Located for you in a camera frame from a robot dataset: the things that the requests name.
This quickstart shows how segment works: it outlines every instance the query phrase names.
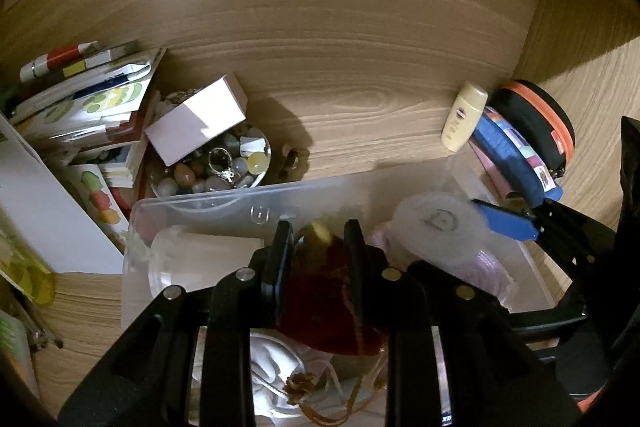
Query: small cardboard box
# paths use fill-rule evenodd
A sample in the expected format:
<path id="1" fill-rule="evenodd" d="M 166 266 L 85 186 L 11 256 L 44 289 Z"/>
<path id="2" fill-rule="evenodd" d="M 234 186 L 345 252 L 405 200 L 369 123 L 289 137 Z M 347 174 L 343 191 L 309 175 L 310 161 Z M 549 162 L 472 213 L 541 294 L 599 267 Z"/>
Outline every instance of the small cardboard box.
<path id="1" fill-rule="evenodd" d="M 247 97 L 228 73 L 146 128 L 146 136 L 167 166 L 243 121 Z"/>

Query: orange stripe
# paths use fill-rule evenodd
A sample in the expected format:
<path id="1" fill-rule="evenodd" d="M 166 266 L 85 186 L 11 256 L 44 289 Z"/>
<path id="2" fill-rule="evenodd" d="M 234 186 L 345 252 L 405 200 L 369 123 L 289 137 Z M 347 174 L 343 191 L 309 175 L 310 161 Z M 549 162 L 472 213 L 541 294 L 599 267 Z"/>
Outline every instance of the orange stripe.
<path id="1" fill-rule="evenodd" d="M 513 92 L 516 92 L 521 97 L 523 97 L 527 102 L 535 107 L 542 116 L 545 117 L 545 120 L 548 121 L 549 124 L 551 124 L 551 127 L 553 127 L 560 136 L 562 145 L 564 145 L 566 162 L 569 163 L 569 160 L 574 155 L 574 142 L 571 140 L 569 130 L 566 128 L 564 122 L 556 114 L 556 112 L 551 109 L 548 103 L 546 103 L 540 96 L 530 90 L 527 86 L 523 86 L 522 84 L 519 84 L 517 82 L 512 82 L 510 84 L 507 84 L 505 87 L 507 89 L 511 89 Z"/>

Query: silver rivet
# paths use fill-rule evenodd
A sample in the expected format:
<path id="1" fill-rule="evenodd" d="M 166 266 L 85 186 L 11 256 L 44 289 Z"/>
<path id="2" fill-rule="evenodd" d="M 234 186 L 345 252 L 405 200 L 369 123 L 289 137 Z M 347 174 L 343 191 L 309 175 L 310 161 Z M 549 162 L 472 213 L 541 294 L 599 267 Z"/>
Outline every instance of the silver rivet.
<path id="1" fill-rule="evenodd" d="M 382 270 L 382 277 L 388 281 L 396 282 L 402 277 L 402 272 L 397 268 L 385 268 Z"/>
<path id="2" fill-rule="evenodd" d="M 471 286 L 458 286 L 456 288 L 456 295 L 465 301 L 470 301 L 476 296 L 476 292 Z"/>
<path id="3" fill-rule="evenodd" d="M 176 286 L 175 284 L 172 286 L 167 286 L 162 291 L 162 295 L 164 295 L 164 298 L 170 301 L 177 299 L 181 294 L 182 294 L 182 288 L 180 288 L 180 286 Z"/>
<path id="4" fill-rule="evenodd" d="M 241 281 L 250 281 L 255 277 L 255 271 L 251 268 L 241 268 L 236 272 L 236 277 Z"/>

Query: pen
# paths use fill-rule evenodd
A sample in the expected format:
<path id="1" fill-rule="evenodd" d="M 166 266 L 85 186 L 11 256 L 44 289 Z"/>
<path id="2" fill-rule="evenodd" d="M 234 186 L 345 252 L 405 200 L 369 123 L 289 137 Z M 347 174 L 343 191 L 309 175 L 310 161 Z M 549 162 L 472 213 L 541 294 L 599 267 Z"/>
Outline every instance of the pen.
<path id="1" fill-rule="evenodd" d="M 76 46 L 67 46 L 60 48 L 47 55 L 41 55 L 22 67 L 20 70 L 20 80 L 29 82 L 34 78 L 44 76 L 49 71 L 66 66 L 83 55 L 91 54 L 99 48 L 98 41 L 83 42 Z"/>

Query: clear plastic box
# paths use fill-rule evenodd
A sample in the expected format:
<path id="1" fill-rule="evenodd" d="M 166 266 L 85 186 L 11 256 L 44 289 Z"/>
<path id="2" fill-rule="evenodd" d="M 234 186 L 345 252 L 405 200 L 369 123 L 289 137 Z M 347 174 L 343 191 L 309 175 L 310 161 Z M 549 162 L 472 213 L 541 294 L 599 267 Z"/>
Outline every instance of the clear plastic box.
<path id="1" fill-rule="evenodd" d="M 122 328 L 152 301 L 149 247 L 165 227 L 184 225 L 195 233 L 258 237 L 269 245 L 280 219 L 290 220 L 295 230 L 319 219 L 340 237 L 344 222 L 358 219 L 367 236 L 413 194 L 447 191 L 495 202 L 470 169 L 471 160 L 468 154 L 458 154 L 346 176 L 139 201 L 131 214 L 125 253 Z M 522 243 L 491 233 L 487 248 L 518 285 L 510 298 L 511 311 L 553 307 L 548 288 Z"/>

